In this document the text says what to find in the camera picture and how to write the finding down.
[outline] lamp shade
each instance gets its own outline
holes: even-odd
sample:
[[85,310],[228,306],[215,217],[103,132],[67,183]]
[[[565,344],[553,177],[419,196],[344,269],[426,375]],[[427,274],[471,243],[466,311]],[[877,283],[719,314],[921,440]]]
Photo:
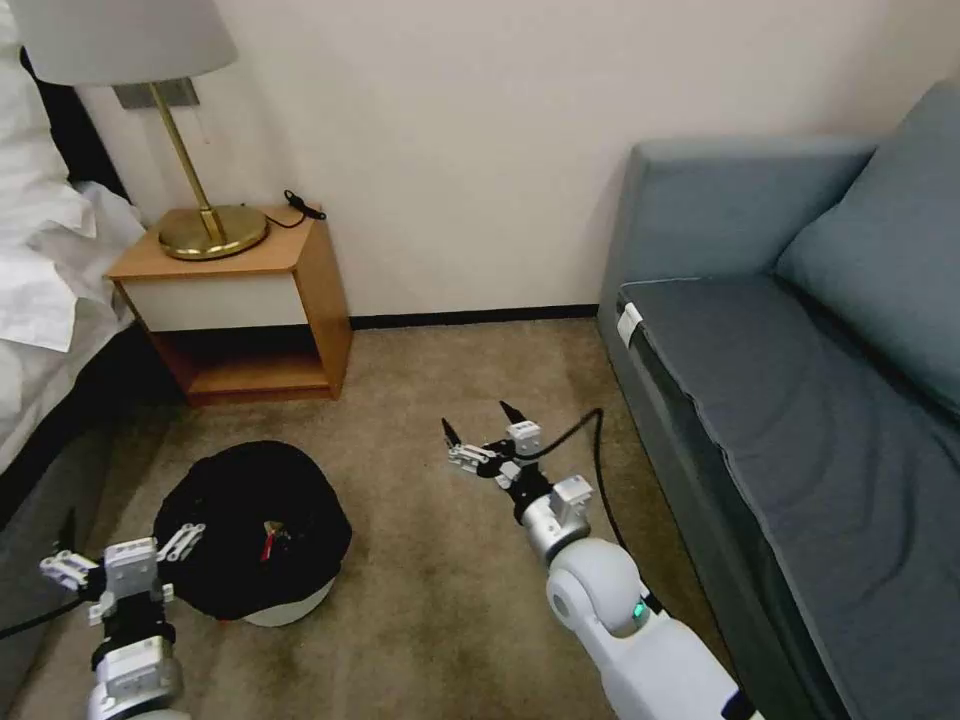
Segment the lamp shade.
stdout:
[[123,85],[202,75],[237,49],[213,0],[9,0],[41,80]]

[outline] carpet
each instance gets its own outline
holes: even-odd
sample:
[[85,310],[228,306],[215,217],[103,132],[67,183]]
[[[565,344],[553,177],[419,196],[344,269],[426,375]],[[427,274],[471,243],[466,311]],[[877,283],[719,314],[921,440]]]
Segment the carpet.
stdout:
[[[613,717],[547,606],[509,499],[447,463],[441,416],[467,442],[497,439],[499,399],[546,439],[606,409],[604,474],[644,579],[725,659],[593,321],[364,331],[338,402],[141,408],[125,424],[91,552],[148,534],[193,462],[255,439],[310,454],[354,528],[330,596],[296,624],[220,623],[169,606],[186,683],[178,708],[231,720]],[[593,482],[588,434],[543,467],[552,480]],[[599,499],[591,522],[612,537]],[[11,717],[82,717],[99,633],[80,611],[55,623]]]

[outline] lamp stand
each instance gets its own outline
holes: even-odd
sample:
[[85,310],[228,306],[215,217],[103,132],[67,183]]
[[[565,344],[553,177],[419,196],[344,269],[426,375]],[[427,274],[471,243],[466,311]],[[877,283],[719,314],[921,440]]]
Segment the lamp stand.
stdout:
[[200,206],[196,213],[174,215],[161,225],[160,246],[167,255],[180,260],[213,260],[253,247],[267,236],[266,216],[244,205],[210,205],[170,108],[157,86],[154,83],[148,86]]

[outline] sofa cushion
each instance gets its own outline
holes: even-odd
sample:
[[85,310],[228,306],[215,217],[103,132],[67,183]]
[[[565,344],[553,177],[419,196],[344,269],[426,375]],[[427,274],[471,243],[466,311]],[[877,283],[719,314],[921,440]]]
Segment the sofa cushion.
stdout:
[[[694,460],[709,521],[755,518],[850,716],[960,717],[955,418],[773,278],[621,296],[643,317],[632,348],[652,349],[719,450],[725,471]],[[754,571],[768,613],[787,612]]]
[[960,87],[923,96],[777,273],[960,413]]

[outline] wall outlet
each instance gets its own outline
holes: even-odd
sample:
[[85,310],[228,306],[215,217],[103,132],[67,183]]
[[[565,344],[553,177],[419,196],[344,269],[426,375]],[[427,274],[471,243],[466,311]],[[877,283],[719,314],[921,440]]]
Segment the wall outlet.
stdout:
[[[187,107],[200,104],[200,98],[197,97],[197,91],[193,89],[190,78],[164,80],[156,85],[170,107]],[[141,110],[154,107],[153,96],[150,94],[150,88],[147,87],[146,83],[114,85],[113,92],[116,93],[117,100],[120,101],[120,106],[124,110]]]

